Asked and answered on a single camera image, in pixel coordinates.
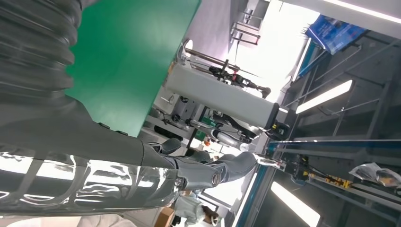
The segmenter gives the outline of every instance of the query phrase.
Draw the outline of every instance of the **wall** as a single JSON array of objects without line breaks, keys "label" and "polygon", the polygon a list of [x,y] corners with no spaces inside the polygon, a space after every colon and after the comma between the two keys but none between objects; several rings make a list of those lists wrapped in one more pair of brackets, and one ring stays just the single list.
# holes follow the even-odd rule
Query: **wall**
[{"label": "wall", "polygon": [[[401,39],[400,23],[373,17],[323,0],[283,0],[283,2],[302,6],[325,16]],[[399,0],[342,0],[342,2],[401,18],[401,1]]]}]

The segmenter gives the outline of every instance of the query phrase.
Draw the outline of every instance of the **metal frame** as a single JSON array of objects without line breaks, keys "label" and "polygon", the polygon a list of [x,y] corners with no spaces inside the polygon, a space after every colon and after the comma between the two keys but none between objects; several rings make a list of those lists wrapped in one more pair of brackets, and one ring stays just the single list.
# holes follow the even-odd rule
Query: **metal frame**
[{"label": "metal frame", "polygon": [[[339,158],[339,159],[349,159],[349,160],[358,160],[359,152],[355,153],[345,153],[345,152],[331,152],[331,151],[316,151],[316,150],[305,150],[305,149],[289,149],[289,148],[281,148],[283,145],[296,145],[296,146],[336,146],[336,147],[356,147],[362,148],[361,150],[370,150],[372,148],[392,148],[399,150],[401,148],[401,140],[327,140],[327,141],[317,141],[317,140],[299,140],[299,141],[283,141],[283,142],[271,142],[270,146],[276,146],[275,151],[278,153],[294,153],[294,154],[303,154],[307,156],[318,156],[318,157],[331,157],[331,158]],[[388,163],[392,163],[397,166],[401,166],[401,158],[393,158],[393,157],[381,157],[381,156],[372,156],[367,155],[364,161],[374,161],[380,162],[380,160],[385,160]],[[361,207],[367,211],[370,211],[388,221],[393,222],[394,224],[401,225],[401,216],[394,217],[390,214],[384,213],[380,210],[375,209],[370,204],[378,203],[384,205],[392,210],[396,210],[401,212],[401,198],[392,194],[388,194],[386,192],[380,191],[378,189],[368,187],[362,184],[353,184],[351,188],[343,188],[340,186],[336,186],[334,184],[326,182],[325,179],[310,176],[309,180],[306,181],[308,184],[311,184],[321,190],[324,190],[330,194],[333,194],[341,199],[343,199],[346,203],[344,203],[343,208],[341,209],[341,215],[339,217],[339,221],[336,226],[343,227],[346,225],[348,220],[348,216],[350,210],[352,208],[351,205],[355,205]],[[365,202],[361,202],[357,197],[362,197],[365,199]]]},{"label": "metal frame", "polygon": [[[311,66],[309,73],[307,73],[305,76],[305,80],[304,80],[303,86],[299,92],[299,95],[296,96],[293,101],[287,102],[287,104],[285,103],[285,101],[286,101],[286,99],[289,98],[289,95],[287,94],[285,96],[283,104],[286,104],[285,105],[286,107],[291,107],[292,109],[296,109],[298,105],[305,102],[308,95],[312,94],[313,92],[315,92],[318,89],[322,88],[323,86],[327,85],[331,81],[338,79],[341,75],[344,75],[344,74],[346,74],[347,76],[351,76],[356,82],[359,82],[359,81],[369,82],[371,84],[382,87],[383,90],[382,90],[381,95],[378,98],[358,104],[358,105],[354,105],[354,106],[349,106],[350,99],[352,98],[352,92],[350,92],[350,94],[348,96],[348,100],[344,104],[343,108],[340,111],[331,111],[331,114],[330,114],[331,116],[333,116],[333,117],[335,115],[338,116],[338,122],[337,122],[336,128],[335,128],[332,136],[330,136],[330,137],[294,138],[295,129],[297,128],[300,118],[301,118],[298,116],[296,119],[296,122],[291,130],[289,140],[300,140],[300,141],[305,141],[305,140],[312,140],[312,141],[313,140],[326,140],[326,141],[331,140],[331,141],[333,141],[333,140],[335,140],[334,143],[338,143],[338,140],[369,140],[369,141],[372,141],[372,140],[378,139],[380,129],[383,125],[384,118],[389,111],[392,97],[394,96],[394,92],[398,85],[398,81],[401,79],[401,73],[398,73],[398,74],[396,73],[396,74],[392,75],[390,78],[388,78],[388,80],[384,84],[381,84],[381,83],[377,83],[375,81],[364,79],[358,75],[353,75],[353,74],[349,73],[349,71],[362,65],[364,62],[368,61],[369,59],[372,59],[373,57],[385,52],[386,50],[390,49],[391,47],[399,48],[399,46],[397,45],[397,44],[399,44],[399,42],[400,42],[400,40],[396,39],[396,40],[392,41],[391,43],[384,43],[384,44],[386,44],[385,47],[383,47],[383,48],[379,49],[378,51],[376,51],[375,53],[372,53],[371,55],[365,57],[361,61],[359,61],[356,64],[347,68],[345,71],[338,73],[334,76],[331,76],[328,80],[322,82],[321,84],[314,87],[313,89],[311,89],[311,87],[315,81],[328,75],[328,72],[332,71],[334,68],[336,68],[339,65],[341,65],[342,63],[344,63],[347,59],[354,56],[356,53],[358,53],[361,50],[361,47],[358,46],[358,49],[355,52],[353,52],[349,57],[347,57],[345,60],[340,62],[340,64],[335,65],[333,68],[329,69],[326,73],[323,73],[320,76],[316,75],[319,64],[314,64],[313,66]],[[337,135],[340,125],[343,122],[343,119],[346,116],[347,111],[367,105],[367,104],[371,104],[371,103],[376,103],[377,108],[375,109],[374,116],[369,125],[369,129],[366,132],[366,135],[354,135],[354,136],[338,136]],[[376,140],[376,141],[384,142],[384,143],[388,142],[388,141],[383,141],[383,140]],[[401,148],[401,140],[396,141],[396,142],[399,143],[399,145],[400,145],[399,148]],[[338,158],[338,159],[354,160],[356,164],[363,163],[363,162],[377,162],[377,163],[381,163],[381,164],[387,164],[387,165],[391,165],[391,166],[401,167],[401,158],[371,155],[370,151],[373,149],[373,147],[374,146],[364,146],[364,147],[362,146],[362,147],[360,147],[359,150],[357,149],[356,152],[344,153],[341,151],[341,149],[339,151],[316,151],[316,150],[306,150],[306,149],[288,149],[288,144],[283,142],[283,143],[277,144],[277,148],[276,148],[276,152],[275,152],[274,156],[279,158],[283,153],[287,152],[287,153],[304,154],[304,155],[318,156],[318,157],[331,157],[331,158]],[[269,175],[268,178],[266,178],[266,183],[267,183],[266,186],[267,187],[263,188],[264,193],[266,192],[266,190],[269,189],[269,187],[270,187],[269,182],[272,180],[273,176],[274,176],[274,174]],[[353,204],[353,205],[362,207],[376,215],[379,215],[380,217],[382,217],[386,220],[389,220],[389,221],[395,223],[397,227],[401,227],[401,215],[399,217],[393,217],[393,216],[390,216],[379,210],[375,210],[371,206],[369,206],[365,203],[359,202],[358,200],[355,199],[357,196],[355,193],[352,193],[352,192],[354,192],[353,190],[340,193],[340,192],[338,192],[338,189],[335,190],[335,188],[334,189],[330,188],[331,186],[327,187],[327,186],[321,185],[322,183],[320,183],[320,182],[317,183],[316,180],[311,180],[308,183],[311,185],[317,186],[318,188],[321,188],[322,190],[325,190],[328,193],[334,194],[334,195],[338,196],[339,198],[342,198],[346,201],[346,203],[344,204],[344,207],[342,209],[338,223],[336,223],[336,225],[334,225],[334,226],[343,227],[346,225],[347,220],[348,220],[348,215],[352,208],[351,204]],[[371,195],[366,195],[366,194],[363,194],[360,192],[358,192],[357,194],[358,194],[358,196],[367,197],[367,199],[366,199],[367,201],[371,201],[372,199],[374,199],[376,202],[380,201],[382,203],[387,203],[386,200],[383,201],[380,198],[379,199],[373,198],[373,197],[371,197]],[[251,206],[251,209],[253,209],[254,206],[257,206],[257,203],[261,203],[261,202],[254,201],[254,203],[255,204]],[[397,204],[395,207],[397,208],[397,210],[401,210],[401,207],[399,207]],[[248,221],[246,222],[246,224],[247,224],[246,226],[252,226],[253,222],[250,220],[250,218],[255,218],[257,216],[258,212],[259,212],[258,210],[249,211],[250,217],[247,218]]]}]

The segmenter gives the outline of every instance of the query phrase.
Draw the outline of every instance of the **blue banner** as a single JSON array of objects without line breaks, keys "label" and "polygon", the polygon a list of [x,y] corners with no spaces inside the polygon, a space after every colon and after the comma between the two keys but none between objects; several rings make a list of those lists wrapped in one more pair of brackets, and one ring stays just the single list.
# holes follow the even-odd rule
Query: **blue banner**
[{"label": "blue banner", "polygon": [[366,29],[320,15],[306,35],[326,51],[335,54],[357,39]]}]

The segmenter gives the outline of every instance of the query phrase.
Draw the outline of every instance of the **green panel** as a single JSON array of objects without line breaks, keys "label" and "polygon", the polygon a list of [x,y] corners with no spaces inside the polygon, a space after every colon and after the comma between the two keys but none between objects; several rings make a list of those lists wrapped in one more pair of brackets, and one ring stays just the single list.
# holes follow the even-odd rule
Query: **green panel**
[{"label": "green panel", "polygon": [[137,136],[200,0],[101,0],[85,9],[68,68],[93,120]]}]

